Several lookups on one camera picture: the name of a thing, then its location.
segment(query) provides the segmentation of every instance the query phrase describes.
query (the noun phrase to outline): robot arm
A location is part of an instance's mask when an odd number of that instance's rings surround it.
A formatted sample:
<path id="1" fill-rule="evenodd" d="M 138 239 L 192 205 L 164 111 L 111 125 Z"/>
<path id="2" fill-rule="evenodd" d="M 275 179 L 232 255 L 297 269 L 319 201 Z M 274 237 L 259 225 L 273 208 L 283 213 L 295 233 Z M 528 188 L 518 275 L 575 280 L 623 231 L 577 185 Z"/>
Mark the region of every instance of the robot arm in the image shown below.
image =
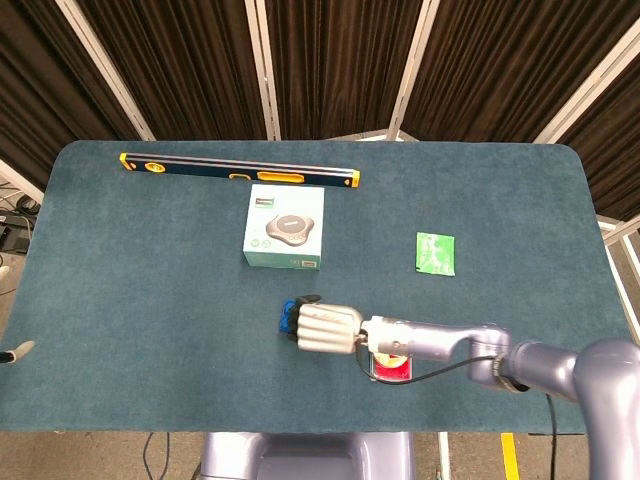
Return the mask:
<path id="1" fill-rule="evenodd" d="M 640 478 L 640 348 L 624 340 L 601 340 L 581 352 L 540 342 L 511 347 L 496 325 L 449 327 L 374 316 L 339 305 L 299 308 L 297 342 L 303 350 L 372 353 L 448 361 L 462 341 L 469 356 L 493 360 L 470 364 L 469 378 L 488 388 L 541 390 L 580 405 L 589 438 L 591 480 Z"/>

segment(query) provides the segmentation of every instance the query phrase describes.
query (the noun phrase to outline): box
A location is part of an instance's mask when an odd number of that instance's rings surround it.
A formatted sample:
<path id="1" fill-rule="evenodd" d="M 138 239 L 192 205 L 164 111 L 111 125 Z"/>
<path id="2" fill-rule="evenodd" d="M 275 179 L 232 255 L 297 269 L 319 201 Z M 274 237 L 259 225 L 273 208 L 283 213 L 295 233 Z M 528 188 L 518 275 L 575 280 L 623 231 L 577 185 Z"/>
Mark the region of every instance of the box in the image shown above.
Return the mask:
<path id="1" fill-rule="evenodd" d="M 244 232 L 252 267 L 320 269 L 324 188 L 254 184 Z"/>

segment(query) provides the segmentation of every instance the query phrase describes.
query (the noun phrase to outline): curtain fold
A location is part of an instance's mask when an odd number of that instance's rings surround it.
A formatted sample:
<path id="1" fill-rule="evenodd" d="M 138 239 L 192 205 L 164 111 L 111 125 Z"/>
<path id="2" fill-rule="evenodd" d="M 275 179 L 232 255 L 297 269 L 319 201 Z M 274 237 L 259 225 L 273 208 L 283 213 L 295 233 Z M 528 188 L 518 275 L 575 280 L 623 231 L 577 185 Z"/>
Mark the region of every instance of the curtain fold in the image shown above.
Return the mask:
<path id="1" fill-rule="evenodd" d="M 421 5 L 267 0 L 282 139 L 387 128 Z"/>
<path id="2" fill-rule="evenodd" d="M 158 139 L 266 139 L 244 2 L 79 4 Z"/>
<path id="3" fill-rule="evenodd" d="M 598 213 L 640 214 L 640 57 L 559 140 L 582 158 Z"/>
<path id="4" fill-rule="evenodd" d="M 0 2 L 0 158 L 44 189 L 78 139 L 139 138 L 53 2 Z"/>
<path id="5" fill-rule="evenodd" d="M 638 16 L 637 0 L 440 2 L 401 128 L 530 142 Z"/>

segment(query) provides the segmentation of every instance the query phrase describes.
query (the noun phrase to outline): green packet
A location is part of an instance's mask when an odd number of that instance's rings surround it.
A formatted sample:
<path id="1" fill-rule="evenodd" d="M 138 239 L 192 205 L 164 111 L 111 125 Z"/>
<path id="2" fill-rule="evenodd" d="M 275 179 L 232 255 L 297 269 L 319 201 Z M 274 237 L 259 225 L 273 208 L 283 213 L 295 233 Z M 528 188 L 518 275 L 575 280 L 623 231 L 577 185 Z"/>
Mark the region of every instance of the green packet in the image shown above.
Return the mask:
<path id="1" fill-rule="evenodd" d="M 416 236 L 416 271 L 433 275 L 455 276 L 455 237 L 418 232 Z"/>

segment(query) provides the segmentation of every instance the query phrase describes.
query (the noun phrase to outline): floor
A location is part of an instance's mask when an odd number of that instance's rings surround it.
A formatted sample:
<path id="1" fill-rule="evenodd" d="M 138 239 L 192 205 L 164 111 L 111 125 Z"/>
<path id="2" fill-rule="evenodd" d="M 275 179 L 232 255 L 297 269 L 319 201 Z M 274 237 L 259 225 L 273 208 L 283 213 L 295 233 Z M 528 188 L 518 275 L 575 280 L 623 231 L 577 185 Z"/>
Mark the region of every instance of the floor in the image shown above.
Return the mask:
<path id="1" fill-rule="evenodd" d="M 15 288 L 24 259 L 2 254 L 11 272 L 2 280 L 0 294 Z M 640 288 L 633 292 L 640 298 Z M 0 295 L 0 336 L 6 326 L 13 293 Z M 145 479 L 142 449 L 144 432 L 0 432 L 0 480 Z M 516 452 L 522 480 L 549 478 L 550 437 L 516 435 Z M 165 455 L 164 435 L 155 435 L 149 447 L 149 464 L 158 478 Z M 173 433 L 166 479 L 192 478 L 198 465 L 203 434 Z M 500 435 L 497 433 L 453 433 L 449 435 L 454 479 L 496 480 L 505 478 Z M 415 435 L 420 480 L 436 478 L 439 463 L 435 433 Z M 588 455 L 584 436 L 560 436 L 558 480 L 587 478 Z"/>

